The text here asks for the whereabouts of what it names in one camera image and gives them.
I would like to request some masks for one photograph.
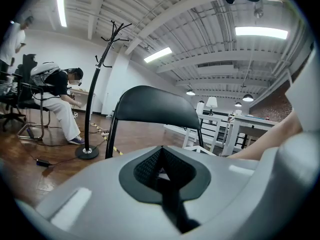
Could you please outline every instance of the white pants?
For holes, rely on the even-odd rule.
[[[34,102],[40,105],[41,94],[37,93],[34,95],[34,97],[37,98],[33,98]],[[55,96],[49,92],[45,92],[43,94],[43,99],[50,99],[44,100],[42,106],[55,114],[56,119],[61,125],[66,140],[70,141],[80,134],[80,130],[72,114],[70,104],[62,100],[59,96],[56,96],[56,98],[51,97]]]

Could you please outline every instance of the white shirt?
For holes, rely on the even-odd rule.
[[[7,39],[4,40],[0,49],[0,60],[7,65],[11,64],[12,57],[16,54],[16,49],[25,41],[26,34],[20,29],[19,23],[14,23],[9,30]]]

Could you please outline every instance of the brick wall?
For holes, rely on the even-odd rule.
[[[293,82],[304,68],[308,58],[305,59],[300,68],[291,76]],[[289,87],[290,83],[287,80],[268,97],[251,107],[249,114],[258,118],[269,116],[269,119],[274,122],[282,121],[292,111],[292,106],[285,95]]]

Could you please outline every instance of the coat rack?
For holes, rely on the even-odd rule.
[[[89,90],[89,94],[88,94],[88,100],[86,103],[86,109],[85,109],[85,120],[84,120],[84,145],[78,147],[75,150],[75,156],[79,159],[83,159],[83,160],[90,160],[90,159],[94,159],[95,157],[97,157],[99,155],[99,149],[96,146],[93,145],[89,145],[89,121],[90,121],[90,110],[91,110],[91,104],[92,104],[92,98],[94,96],[94,91],[95,91],[95,87],[96,87],[96,83],[97,83],[97,79],[100,73],[100,68],[101,66],[104,66],[106,68],[112,68],[112,66],[106,66],[104,64],[104,61],[107,57],[107,54],[110,50],[110,48],[114,48],[113,47],[113,43],[117,42],[117,41],[129,41],[127,39],[116,39],[116,36],[118,35],[118,33],[121,33],[121,30],[123,30],[124,28],[130,26],[131,24],[128,25],[124,25],[123,23],[117,27],[116,23],[111,20],[112,22],[112,35],[110,37],[110,39],[105,39],[103,37],[101,37],[104,41],[109,42],[106,46],[106,48],[104,49],[104,52],[100,58],[100,60],[98,60],[97,55],[95,56],[96,61],[98,62],[98,64],[96,64],[96,68],[95,68],[95,72],[92,78],[92,82],[91,82],[91,86],[90,86],[90,90]]]

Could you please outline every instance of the sneaker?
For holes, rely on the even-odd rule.
[[[85,144],[85,140],[82,139],[79,135],[75,138],[73,138],[72,140],[68,141],[71,144],[76,144],[76,145],[84,145]]]

